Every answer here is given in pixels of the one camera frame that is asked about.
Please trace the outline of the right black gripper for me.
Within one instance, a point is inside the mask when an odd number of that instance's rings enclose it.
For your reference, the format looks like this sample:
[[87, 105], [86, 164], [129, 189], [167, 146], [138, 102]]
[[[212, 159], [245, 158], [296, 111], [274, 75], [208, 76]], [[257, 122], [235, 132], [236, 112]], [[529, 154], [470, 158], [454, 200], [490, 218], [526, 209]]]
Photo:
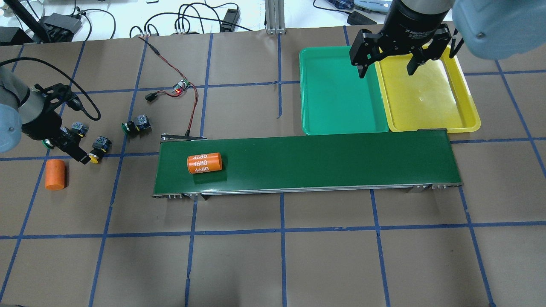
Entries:
[[450, 0], [394, 0], [378, 33], [361, 29], [349, 50], [351, 64], [364, 78], [370, 66], [388, 56], [412, 54], [409, 76], [429, 60], [437, 60], [452, 35], [443, 22]]

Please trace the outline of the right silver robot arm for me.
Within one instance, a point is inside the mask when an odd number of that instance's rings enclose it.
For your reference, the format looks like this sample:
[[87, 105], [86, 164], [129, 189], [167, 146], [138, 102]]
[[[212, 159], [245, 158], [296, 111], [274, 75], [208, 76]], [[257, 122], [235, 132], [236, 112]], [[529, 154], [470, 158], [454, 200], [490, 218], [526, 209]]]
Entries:
[[545, 12], [543, 0], [394, 0], [378, 33], [357, 33], [349, 58], [360, 78], [374, 63], [408, 54], [413, 75], [449, 43], [451, 58], [466, 44], [478, 58], [505, 59], [545, 43]]

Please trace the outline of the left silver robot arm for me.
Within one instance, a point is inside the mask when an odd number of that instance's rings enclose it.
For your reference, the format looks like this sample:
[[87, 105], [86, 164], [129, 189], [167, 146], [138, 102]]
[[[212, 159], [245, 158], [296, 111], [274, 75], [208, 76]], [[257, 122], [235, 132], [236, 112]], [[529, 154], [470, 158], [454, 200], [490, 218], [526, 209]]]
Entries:
[[0, 76], [1, 152], [15, 148], [25, 134], [49, 149], [59, 148], [84, 165], [90, 161], [88, 153], [79, 146], [86, 131], [63, 127], [62, 118], [55, 111], [62, 104], [83, 110], [70, 86], [56, 84], [45, 89], [41, 86], [30, 88], [5, 67], [1, 68]]

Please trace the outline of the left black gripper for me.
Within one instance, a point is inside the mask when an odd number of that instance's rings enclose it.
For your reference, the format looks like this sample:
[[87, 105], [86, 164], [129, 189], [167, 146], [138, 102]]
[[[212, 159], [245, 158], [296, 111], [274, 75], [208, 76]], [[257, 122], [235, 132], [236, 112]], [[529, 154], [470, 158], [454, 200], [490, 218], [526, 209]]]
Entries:
[[62, 126], [61, 116], [55, 111], [62, 104], [81, 110], [80, 99], [68, 85], [59, 83], [45, 89], [40, 85], [37, 89], [28, 87], [21, 100], [22, 132], [41, 142], [51, 139], [55, 147], [85, 165], [90, 162], [90, 156], [79, 146], [84, 136]]

